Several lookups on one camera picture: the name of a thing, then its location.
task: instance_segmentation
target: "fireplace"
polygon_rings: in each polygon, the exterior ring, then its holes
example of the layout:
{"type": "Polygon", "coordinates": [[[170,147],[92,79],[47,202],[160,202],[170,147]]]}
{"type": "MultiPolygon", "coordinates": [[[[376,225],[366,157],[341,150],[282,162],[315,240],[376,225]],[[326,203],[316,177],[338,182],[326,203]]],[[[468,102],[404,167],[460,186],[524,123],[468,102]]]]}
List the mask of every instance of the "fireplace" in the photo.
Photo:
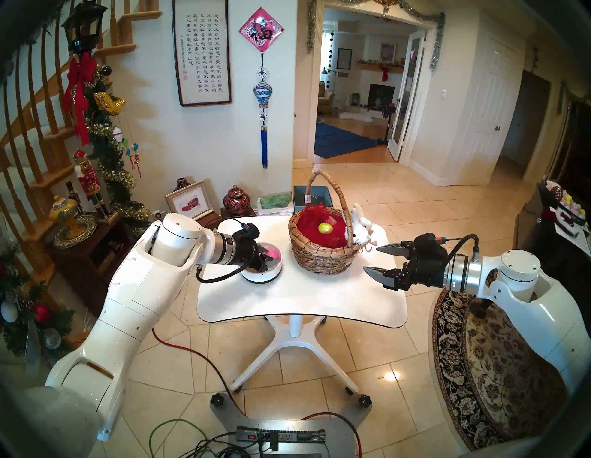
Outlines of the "fireplace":
{"type": "Polygon", "coordinates": [[[382,110],[382,106],[391,103],[394,98],[394,87],[384,85],[370,85],[368,96],[368,110],[382,110]]]}

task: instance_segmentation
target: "green cloth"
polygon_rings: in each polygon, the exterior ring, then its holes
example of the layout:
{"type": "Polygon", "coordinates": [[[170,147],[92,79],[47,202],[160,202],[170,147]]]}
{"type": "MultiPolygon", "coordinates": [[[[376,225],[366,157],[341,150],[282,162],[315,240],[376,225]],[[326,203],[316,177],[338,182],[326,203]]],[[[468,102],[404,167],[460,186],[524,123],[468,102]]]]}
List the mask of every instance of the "green cloth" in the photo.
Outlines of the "green cloth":
{"type": "Polygon", "coordinates": [[[291,194],[261,197],[261,207],[264,210],[287,207],[291,202],[291,194]]]}

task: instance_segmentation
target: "blue tassel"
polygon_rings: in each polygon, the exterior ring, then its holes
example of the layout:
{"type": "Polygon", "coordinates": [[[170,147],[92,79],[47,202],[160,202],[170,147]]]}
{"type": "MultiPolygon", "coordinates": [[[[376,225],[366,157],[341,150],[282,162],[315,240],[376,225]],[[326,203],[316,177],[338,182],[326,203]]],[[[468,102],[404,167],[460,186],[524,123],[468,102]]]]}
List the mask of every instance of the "blue tassel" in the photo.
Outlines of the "blue tassel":
{"type": "Polygon", "coordinates": [[[267,168],[267,127],[261,127],[262,167],[267,168]]]}

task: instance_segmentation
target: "basket handle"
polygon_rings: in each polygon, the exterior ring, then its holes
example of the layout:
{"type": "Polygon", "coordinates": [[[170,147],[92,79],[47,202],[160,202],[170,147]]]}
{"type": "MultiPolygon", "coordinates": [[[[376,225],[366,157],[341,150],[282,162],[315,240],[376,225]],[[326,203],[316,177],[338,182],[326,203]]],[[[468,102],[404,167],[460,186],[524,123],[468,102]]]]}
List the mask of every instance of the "basket handle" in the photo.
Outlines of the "basket handle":
{"type": "Polygon", "coordinates": [[[306,186],[306,195],[304,196],[306,200],[306,207],[310,206],[310,187],[312,186],[312,182],[318,175],[322,175],[326,179],[326,181],[329,182],[329,184],[332,186],[332,189],[334,189],[337,195],[339,196],[340,206],[343,209],[343,217],[345,218],[345,223],[347,224],[347,247],[351,247],[353,246],[353,222],[351,221],[351,212],[349,211],[349,207],[347,207],[347,203],[345,202],[343,191],[340,190],[340,186],[336,184],[333,181],[333,179],[330,178],[330,175],[328,175],[328,173],[326,173],[324,170],[317,168],[312,171],[312,175],[308,180],[308,186],[306,186]]]}

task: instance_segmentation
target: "picture frame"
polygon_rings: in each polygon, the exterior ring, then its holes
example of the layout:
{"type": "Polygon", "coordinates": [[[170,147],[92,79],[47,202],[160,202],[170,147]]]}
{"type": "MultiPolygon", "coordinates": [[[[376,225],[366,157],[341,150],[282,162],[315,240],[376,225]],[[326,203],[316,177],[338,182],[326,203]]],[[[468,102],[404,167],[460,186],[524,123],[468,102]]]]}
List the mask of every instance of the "picture frame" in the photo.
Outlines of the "picture frame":
{"type": "Polygon", "coordinates": [[[171,212],[188,216],[194,220],[213,212],[212,201],[207,195],[203,180],[173,191],[164,198],[171,212]]]}
{"type": "Polygon", "coordinates": [[[228,0],[173,0],[172,16],[180,105],[232,103],[228,0]]]}
{"type": "Polygon", "coordinates": [[[339,48],[336,55],[336,68],[339,70],[350,70],[351,69],[351,56],[353,55],[352,49],[339,48]]]}
{"type": "Polygon", "coordinates": [[[396,44],[382,43],[379,48],[379,59],[381,62],[393,62],[396,56],[396,44]]]}

